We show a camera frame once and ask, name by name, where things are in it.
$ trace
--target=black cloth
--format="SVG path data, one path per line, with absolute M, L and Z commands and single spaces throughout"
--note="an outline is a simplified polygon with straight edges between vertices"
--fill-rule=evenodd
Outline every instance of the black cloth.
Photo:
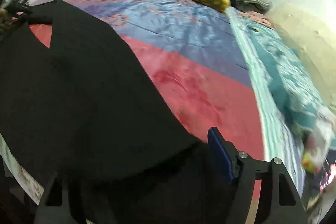
M 133 175 L 198 142 L 131 48 L 105 22 L 56 0 L 50 48 L 29 21 L 0 47 L 0 132 L 43 186 L 55 170 L 91 180 Z
M 79 177 L 96 224 L 223 222 L 234 187 L 130 47 L 61 0 L 33 11 L 0 46 L 0 132 L 18 162 L 43 186 Z M 49 49 L 29 30 L 48 22 Z

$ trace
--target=bedspread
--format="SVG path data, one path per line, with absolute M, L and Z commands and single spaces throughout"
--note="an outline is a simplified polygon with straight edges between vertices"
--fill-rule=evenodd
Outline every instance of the bedspread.
M 280 118 L 261 95 L 268 91 L 267 84 L 258 81 L 264 75 L 255 57 L 246 55 L 248 41 L 238 15 L 230 12 L 229 18 L 191 0 L 64 1 L 115 29 L 191 134 L 206 142 L 208 129 L 217 126 L 226 140 L 255 159 L 280 157 L 302 193 L 296 141 L 290 131 L 282 130 L 281 122 L 273 124 Z M 50 26 L 31 25 L 31 30 L 50 46 Z M 7 150 L 1 155 L 9 155 L 8 165 L 13 159 Z

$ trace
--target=plastic bag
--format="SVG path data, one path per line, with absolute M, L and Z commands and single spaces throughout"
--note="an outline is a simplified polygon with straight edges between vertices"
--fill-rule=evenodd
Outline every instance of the plastic bag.
M 321 170 L 329 151 L 331 140 L 335 137 L 336 116 L 325 106 L 319 108 L 316 123 L 308 136 L 303 157 L 302 167 L 311 173 Z

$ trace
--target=blue fabric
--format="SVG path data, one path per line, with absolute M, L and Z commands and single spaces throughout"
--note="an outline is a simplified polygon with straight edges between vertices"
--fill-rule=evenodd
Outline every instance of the blue fabric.
M 259 58 L 272 77 L 268 87 L 278 109 L 301 128 L 294 133 L 312 131 L 323 102 L 309 74 L 274 30 L 247 18 L 244 21 Z
M 251 87 L 246 62 L 225 14 L 191 0 L 90 3 L 81 1 L 76 6 L 109 24 L 115 23 L 111 25 L 119 35 L 178 52 Z

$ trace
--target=red fabric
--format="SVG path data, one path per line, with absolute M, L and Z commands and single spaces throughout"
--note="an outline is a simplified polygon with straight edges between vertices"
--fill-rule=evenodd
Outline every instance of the red fabric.
M 29 25 L 29 28 L 43 45 L 50 48 L 51 34 L 53 31 L 53 27 L 51 25 L 32 24 Z
M 183 126 L 202 141 L 210 127 L 253 158 L 263 159 L 259 113 L 251 88 L 176 52 L 123 36 Z

